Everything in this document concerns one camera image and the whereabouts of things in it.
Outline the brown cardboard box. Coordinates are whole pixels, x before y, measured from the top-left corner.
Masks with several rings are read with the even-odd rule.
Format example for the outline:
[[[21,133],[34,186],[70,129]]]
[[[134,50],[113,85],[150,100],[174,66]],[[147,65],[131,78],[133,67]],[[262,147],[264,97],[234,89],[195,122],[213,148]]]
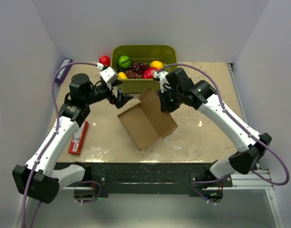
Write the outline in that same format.
[[[139,103],[118,114],[118,119],[135,143],[143,150],[171,135],[178,127],[173,117],[161,112],[159,96],[153,89],[144,90]]]

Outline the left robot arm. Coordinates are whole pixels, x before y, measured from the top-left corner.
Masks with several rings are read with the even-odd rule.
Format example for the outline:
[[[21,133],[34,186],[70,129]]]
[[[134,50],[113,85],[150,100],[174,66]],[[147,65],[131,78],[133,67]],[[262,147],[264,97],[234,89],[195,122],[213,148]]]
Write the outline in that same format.
[[[91,183],[92,175],[84,165],[76,163],[62,170],[54,168],[65,146],[89,115],[90,105],[106,99],[119,109],[133,98],[121,90],[113,93],[114,87],[122,84],[113,68],[108,67],[99,74],[99,85],[93,85],[84,73],[72,77],[69,93],[57,110],[55,124],[46,139],[25,165],[16,165],[13,169],[16,187],[24,199],[30,197],[49,204],[60,189],[76,182],[80,186]]]

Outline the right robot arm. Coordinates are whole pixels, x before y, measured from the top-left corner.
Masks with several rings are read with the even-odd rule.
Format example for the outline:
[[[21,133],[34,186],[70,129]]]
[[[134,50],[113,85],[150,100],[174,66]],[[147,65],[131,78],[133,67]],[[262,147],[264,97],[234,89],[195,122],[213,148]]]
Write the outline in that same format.
[[[247,174],[263,157],[265,146],[271,143],[272,138],[249,127],[225,103],[221,103],[217,91],[207,81],[193,83],[182,68],[171,73],[155,73],[154,80],[160,83],[157,94],[163,113],[172,113],[181,104],[193,107],[213,121],[237,149],[229,158],[215,161],[198,174],[196,181],[215,187],[223,177],[234,172]]]

